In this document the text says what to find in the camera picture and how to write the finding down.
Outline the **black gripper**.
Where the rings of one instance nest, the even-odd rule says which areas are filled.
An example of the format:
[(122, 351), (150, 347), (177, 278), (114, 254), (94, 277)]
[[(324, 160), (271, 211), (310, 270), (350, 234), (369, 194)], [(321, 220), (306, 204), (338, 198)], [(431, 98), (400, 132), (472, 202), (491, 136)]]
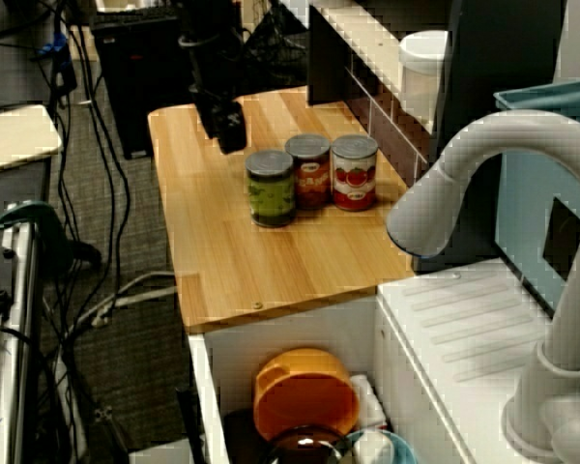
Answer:
[(191, 90), (207, 136), (217, 138), (220, 150), (229, 155), (247, 145), (243, 109), (234, 101), (235, 60), (225, 40), (185, 40), (194, 84)]

